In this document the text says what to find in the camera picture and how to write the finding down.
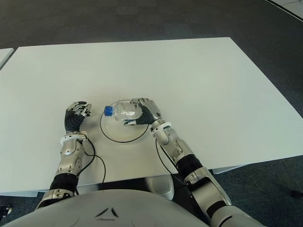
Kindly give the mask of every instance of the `robot forearm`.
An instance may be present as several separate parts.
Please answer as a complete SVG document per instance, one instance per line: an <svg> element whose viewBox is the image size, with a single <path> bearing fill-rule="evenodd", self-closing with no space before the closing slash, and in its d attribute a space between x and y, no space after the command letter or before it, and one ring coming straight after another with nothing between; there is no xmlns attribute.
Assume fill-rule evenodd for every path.
<svg viewBox="0 0 303 227"><path fill-rule="evenodd" d="M211 226L263 226L239 208L231 206L232 203L223 188L170 126L170 123L158 119L152 123L152 134L175 164L191 191L196 208L211 221Z"/></svg>
<svg viewBox="0 0 303 227"><path fill-rule="evenodd" d="M80 133L79 130L91 108L91 104L85 104L85 102L76 102L66 110L65 129L67 134L61 139L61 161L50 189L44 194L37 209L74 196L85 152L82 142L87 140L87 136Z"/></svg>

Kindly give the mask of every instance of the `white table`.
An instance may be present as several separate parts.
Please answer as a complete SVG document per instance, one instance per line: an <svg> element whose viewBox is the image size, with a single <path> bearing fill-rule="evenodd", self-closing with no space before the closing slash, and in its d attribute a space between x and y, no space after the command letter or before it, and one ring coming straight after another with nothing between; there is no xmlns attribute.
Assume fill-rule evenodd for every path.
<svg viewBox="0 0 303 227"><path fill-rule="evenodd" d="M230 38L21 47L0 72L0 192L49 187L79 100L93 105L82 129L106 182L167 174L150 132L118 144L100 131L104 106L134 97L153 99L210 169L303 154L302 118ZM80 185L103 173L96 159Z"/></svg>
<svg viewBox="0 0 303 227"><path fill-rule="evenodd" d="M5 61L9 58L11 53L13 53L13 51L13 48L0 49L0 69L2 68L2 65L5 63Z"/></svg>

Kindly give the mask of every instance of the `silver metal joint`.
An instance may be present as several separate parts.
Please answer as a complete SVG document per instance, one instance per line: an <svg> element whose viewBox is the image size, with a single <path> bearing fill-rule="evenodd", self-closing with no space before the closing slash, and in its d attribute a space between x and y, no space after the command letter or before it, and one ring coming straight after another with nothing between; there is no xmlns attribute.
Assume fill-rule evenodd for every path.
<svg viewBox="0 0 303 227"><path fill-rule="evenodd" d="M38 209L41 205L46 200L53 200L53 199L64 199L68 197L73 197L75 196L73 192L66 190L66 189L52 189L47 191L41 201L39 202L38 206L36 209Z"/></svg>
<svg viewBox="0 0 303 227"><path fill-rule="evenodd" d="M205 167L201 167L191 172L187 177L185 177L184 182L194 185L204 178L208 178L209 181L192 191L192 195L202 212L210 219L207 214L209 207L218 201L224 201L226 205L231 205L232 202L224 189Z"/></svg>
<svg viewBox="0 0 303 227"><path fill-rule="evenodd" d="M87 140L85 134L70 132L61 139L61 161L56 175L74 174L77 175L82 169L82 157L84 155L83 141Z"/></svg>

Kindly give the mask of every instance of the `gray carpet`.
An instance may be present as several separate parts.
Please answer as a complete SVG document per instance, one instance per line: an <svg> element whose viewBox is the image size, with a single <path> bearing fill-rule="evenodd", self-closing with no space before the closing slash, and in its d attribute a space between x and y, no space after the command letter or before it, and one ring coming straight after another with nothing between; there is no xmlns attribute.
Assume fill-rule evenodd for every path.
<svg viewBox="0 0 303 227"><path fill-rule="evenodd" d="M0 0L0 48L229 36L303 116L303 23L263 0ZM268 226L301 226L303 157L252 164L216 178L235 205ZM191 210L185 188L178 203ZM13 212L39 198L0 197Z"/></svg>

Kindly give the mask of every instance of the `robotic finger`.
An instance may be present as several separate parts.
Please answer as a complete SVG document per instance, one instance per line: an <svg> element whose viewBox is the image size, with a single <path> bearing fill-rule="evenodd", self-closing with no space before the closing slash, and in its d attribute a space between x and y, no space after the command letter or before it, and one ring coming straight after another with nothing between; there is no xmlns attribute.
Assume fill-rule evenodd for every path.
<svg viewBox="0 0 303 227"><path fill-rule="evenodd" d="M80 126L86 116L90 116L91 104L79 101L72 103L65 112L64 126L66 133L80 131Z"/></svg>

